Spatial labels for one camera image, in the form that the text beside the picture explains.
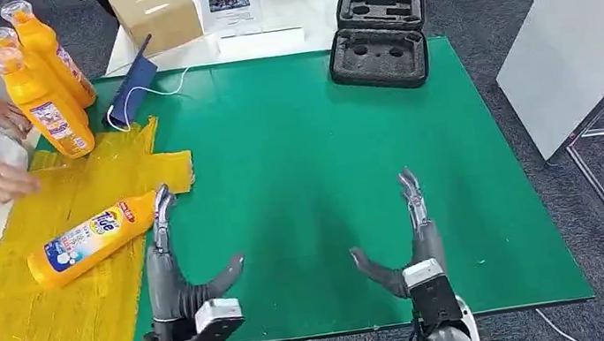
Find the person's left hand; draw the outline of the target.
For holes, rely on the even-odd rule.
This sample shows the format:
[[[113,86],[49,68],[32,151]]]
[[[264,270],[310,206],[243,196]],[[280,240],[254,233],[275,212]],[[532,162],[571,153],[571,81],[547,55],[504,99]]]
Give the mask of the person's left hand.
[[[32,127],[29,119],[17,106],[0,98],[0,132],[22,142]]]

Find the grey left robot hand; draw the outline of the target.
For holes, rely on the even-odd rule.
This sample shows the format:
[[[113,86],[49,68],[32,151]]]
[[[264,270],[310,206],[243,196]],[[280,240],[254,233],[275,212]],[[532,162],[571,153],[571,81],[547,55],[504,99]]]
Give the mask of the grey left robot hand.
[[[169,212],[176,196],[168,185],[161,184],[154,200],[153,244],[147,250],[147,286],[151,316],[164,324],[194,317],[210,299],[222,297],[238,280],[244,268],[244,256],[237,254],[229,264],[205,284],[191,284],[183,276],[175,255],[171,252]]]

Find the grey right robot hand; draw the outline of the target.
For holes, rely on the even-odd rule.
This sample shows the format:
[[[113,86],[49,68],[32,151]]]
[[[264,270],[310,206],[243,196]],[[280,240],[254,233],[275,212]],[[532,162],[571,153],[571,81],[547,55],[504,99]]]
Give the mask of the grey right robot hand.
[[[446,271],[447,265],[440,234],[438,234],[435,221],[428,214],[427,204],[418,179],[407,167],[401,169],[398,173],[398,179],[402,187],[402,196],[407,205],[411,224],[412,250],[410,262],[402,269],[390,269],[380,263],[373,262],[366,256],[362,248],[352,247],[349,249],[349,253],[362,274],[365,274],[373,282],[380,284],[395,297],[409,299],[411,294],[402,275],[404,270],[429,259],[436,260],[443,272]]]

